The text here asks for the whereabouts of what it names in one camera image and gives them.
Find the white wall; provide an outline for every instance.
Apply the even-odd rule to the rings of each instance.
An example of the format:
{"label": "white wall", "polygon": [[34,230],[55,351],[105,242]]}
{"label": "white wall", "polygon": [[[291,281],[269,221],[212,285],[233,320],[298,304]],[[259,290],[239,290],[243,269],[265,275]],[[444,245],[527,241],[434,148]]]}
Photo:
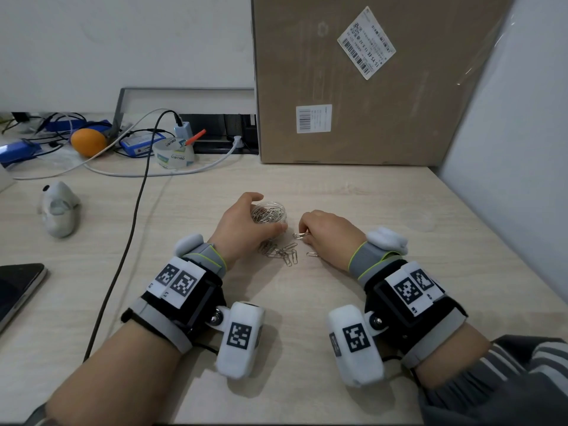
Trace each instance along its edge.
{"label": "white wall", "polygon": [[439,176],[568,301],[568,0],[516,0]]}
{"label": "white wall", "polygon": [[111,112],[125,86],[254,88],[250,0],[1,0],[0,50],[0,111]]}

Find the brown cardboard box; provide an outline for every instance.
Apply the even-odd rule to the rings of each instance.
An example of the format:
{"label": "brown cardboard box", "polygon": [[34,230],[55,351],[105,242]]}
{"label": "brown cardboard box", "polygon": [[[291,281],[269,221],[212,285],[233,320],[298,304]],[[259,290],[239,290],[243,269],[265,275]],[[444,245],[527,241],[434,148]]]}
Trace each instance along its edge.
{"label": "brown cardboard box", "polygon": [[[511,1],[252,0],[261,161],[441,163]],[[366,6],[396,49],[368,80],[337,41]]]}

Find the wood grain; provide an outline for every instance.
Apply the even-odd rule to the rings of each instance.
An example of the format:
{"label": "wood grain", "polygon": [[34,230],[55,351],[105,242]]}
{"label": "wood grain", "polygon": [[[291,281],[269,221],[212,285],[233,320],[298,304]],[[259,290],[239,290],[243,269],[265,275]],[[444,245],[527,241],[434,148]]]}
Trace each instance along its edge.
{"label": "wood grain", "polygon": [[[142,172],[143,164],[108,156],[93,165]],[[53,170],[44,165],[32,161],[17,170]],[[23,421],[81,363],[141,182],[86,169],[61,179],[83,203],[81,225],[65,240],[47,235],[36,213],[45,180],[20,181],[0,193],[0,264],[42,262],[51,272],[0,337],[0,422]],[[120,313],[168,261],[175,242],[191,232],[209,236],[244,191],[259,191],[286,207],[284,245],[302,213],[312,209],[345,216],[362,230],[385,225],[408,236],[409,257],[438,277],[487,337],[568,337],[566,305],[430,170],[263,165],[257,157],[235,156],[204,173],[148,180],[96,347],[119,327]],[[306,257],[308,251],[298,246],[293,267],[253,254],[226,276],[229,304],[252,301],[266,308],[252,376],[227,380],[215,372],[211,353],[192,350],[180,366],[164,421],[421,422],[416,386],[397,362],[386,365],[387,380],[378,385],[343,385],[325,318],[345,304],[362,308],[364,294],[348,275]],[[216,345],[220,335],[211,332],[204,340]]]}

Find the deli tape roll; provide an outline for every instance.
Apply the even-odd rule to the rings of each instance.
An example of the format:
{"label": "deli tape roll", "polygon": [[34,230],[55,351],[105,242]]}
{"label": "deli tape roll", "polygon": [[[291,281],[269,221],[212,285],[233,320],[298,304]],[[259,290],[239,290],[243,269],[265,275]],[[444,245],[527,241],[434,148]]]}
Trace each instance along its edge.
{"label": "deli tape roll", "polygon": [[154,143],[152,150],[156,162],[164,169],[181,169],[189,166],[195,160],[191,145],[185,146],[185,139],[172,137]]}

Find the neon yellow trim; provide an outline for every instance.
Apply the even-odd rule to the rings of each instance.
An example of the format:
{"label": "neon yellow trim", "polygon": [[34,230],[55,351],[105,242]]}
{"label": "neon yellow trim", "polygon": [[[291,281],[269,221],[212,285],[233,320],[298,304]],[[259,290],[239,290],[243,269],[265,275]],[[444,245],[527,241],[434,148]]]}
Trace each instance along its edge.
{"label": "neon yellow trim", "polygon": [[365,245],[366,243],[367,243],[367,241],[363,242],[362,244],[359,245],[359,248],[357,248],[355,250],[355,252],[351,256],[351,259],[349,260],[349,264],[347,265],[347,271],[349,271],[349,268],[351,267],[351,262],[353,261],[353,257],[355,257],[355,254],[357,254],[359,252],[359,250],[363,247],[363,245]]}
{"label": "neon yellow trim", "polygon": [[215,263],[213,260],[211,260],[209,257],[204,256],[203,254],[199,254],[199,253],[189,253],[188,256],[199,256],[199,257],[203,257],[204,259],[209,260],[209,261],[210,261],[211,263],[213,263],[214,265],[221,267],[220,264]]}
{"label": "neon yellow trim", "polygon": [[368,271],[373,269],[373,267],[375,267],[376,265],[380,264],[380,262],[382,262],[383,260],[386,260],[387,258],[389,258],[391,256],[391,254],[393,254],[393,253],[397,256],[400,256],[400,254],[397,253],[396,251],[389,251],[388,253],[385,253],[385,255],[379,260],[378,263],[373,264],[373,266],[371,266],[366,271],[364,271],[361,275],[359,275],[359,278],[357,280],[360,280],[363,275],[365,275]]}
{"label": "neon yellow trim", "polygon": [[219,254],[219,252],[213,247],[213,245],[209,245],[209,247],[215,251],[215,254],[217,254],[219,256],[219,258],[221,259],[221,261],[223,262],[223,264],[225,265],[225,269],[229,269],[227,267],[227,264],[225,263],[225,259],[223,257],[221,257],[221,254]]}

